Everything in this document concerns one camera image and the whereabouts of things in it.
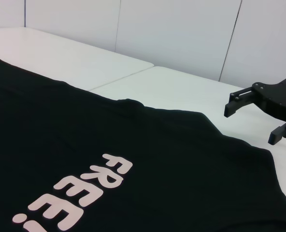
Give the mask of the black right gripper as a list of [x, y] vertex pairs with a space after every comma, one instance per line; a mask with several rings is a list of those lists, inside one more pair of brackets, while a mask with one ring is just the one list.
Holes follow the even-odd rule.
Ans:
[[[252, 103], [266, 114], [286, 122], [286, 79], [273, 85], [256, 82], [252, 87], [230, 93], [224, 117], [230, 117], [240, 108]], [[270, 133], [268, 143], [275, 145], [282, 138], [286, 138], [286, 124]]]

